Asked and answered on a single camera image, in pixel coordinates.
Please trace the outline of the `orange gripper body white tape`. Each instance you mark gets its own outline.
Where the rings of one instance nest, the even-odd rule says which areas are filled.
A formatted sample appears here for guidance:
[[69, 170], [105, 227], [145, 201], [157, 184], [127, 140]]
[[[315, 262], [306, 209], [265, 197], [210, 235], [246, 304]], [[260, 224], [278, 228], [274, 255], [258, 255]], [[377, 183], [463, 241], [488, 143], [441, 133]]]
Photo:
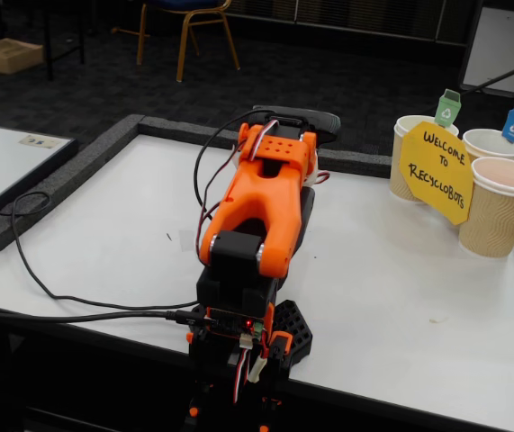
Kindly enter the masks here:
[[318, 151], [314, 150], [312, 153], [306, 176], [304, 177], [303, 185], [315, 185], [318, 182], [319, 177], [319, 163], [318, 163]]

